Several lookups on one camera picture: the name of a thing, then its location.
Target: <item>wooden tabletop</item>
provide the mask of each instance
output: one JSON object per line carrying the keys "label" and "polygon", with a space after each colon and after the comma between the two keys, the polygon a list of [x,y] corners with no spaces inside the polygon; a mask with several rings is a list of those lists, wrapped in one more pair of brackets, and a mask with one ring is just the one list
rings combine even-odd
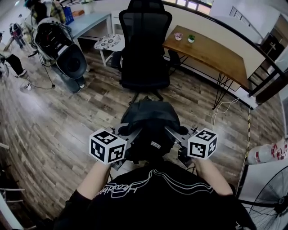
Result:
{"label": "wooden tabletop", "polygon": [[[181,41],[175,39],[174,33],[182,33]],[[189,35],[195,36],[194,43],[188,42]],[[163,47],[189,56],[221,72],[244,89],[249,89],[243,58],[232,50],[184,27],[176,26],[163,43]]]}

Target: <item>patterned stool top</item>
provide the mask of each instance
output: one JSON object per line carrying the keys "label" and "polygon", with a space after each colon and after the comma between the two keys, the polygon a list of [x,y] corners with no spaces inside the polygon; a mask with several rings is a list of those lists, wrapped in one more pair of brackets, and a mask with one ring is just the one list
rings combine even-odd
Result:
{"label": "patterned stool top", "polygon": [[109,49],[120,42],[118,34],[108,34],[95,43],[94,49]]}

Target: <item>white stool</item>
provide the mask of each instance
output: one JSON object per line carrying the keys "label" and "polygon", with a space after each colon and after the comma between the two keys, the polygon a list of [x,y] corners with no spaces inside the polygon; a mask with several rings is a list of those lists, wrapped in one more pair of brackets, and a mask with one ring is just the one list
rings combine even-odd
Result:
{"label": "white stool", "polygon": [[[101,38],[98,42],[95,43],[94,49],[98,49],[101,54],[103,65],[106,66],[106,63],[113,56],[114,52],[122,51],[125,48],[125,38],[120,34],[109,34]],[[110,56],[105,59],[103,50],[113,51]]]}

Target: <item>white cable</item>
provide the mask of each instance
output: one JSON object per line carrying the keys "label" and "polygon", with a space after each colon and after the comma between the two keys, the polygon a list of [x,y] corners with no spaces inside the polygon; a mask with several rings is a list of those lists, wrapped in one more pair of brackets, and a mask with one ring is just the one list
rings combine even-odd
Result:
{"label": "white cable", "polygon": [[[233,100],[232,102],[222,102],[222,103],[218,106],[216,113],[214,113],[214,114],[212,115],[212,117],[211,117],[211,130],[212,130],[212,131],[214,131],[214,124],[215,124],[215,119],[216,119],[217,114],[224,114],[224,113],[226,113],[226,112],[228,111],[230,105],[231,105],[231,104],[235,104],[238,100],[239,100],[239,98]],[[220,108],[220,106],[221,106],[222,104],[230,104],[230,105],[228,106],[228,108],[226,109],[225,112],[218,113],[218,110],[219,110],[219,108]]]}

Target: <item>electric fan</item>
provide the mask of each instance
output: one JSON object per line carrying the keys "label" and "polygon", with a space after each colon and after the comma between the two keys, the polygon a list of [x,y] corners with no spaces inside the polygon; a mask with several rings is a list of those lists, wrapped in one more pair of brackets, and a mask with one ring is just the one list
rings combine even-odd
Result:
{"label": "electric fan", "polygon": [[252,205],[249,215],[257,230],[278,230],[282,216],[288,212],[288,166],[264,186],[255,202],[240,202]]}

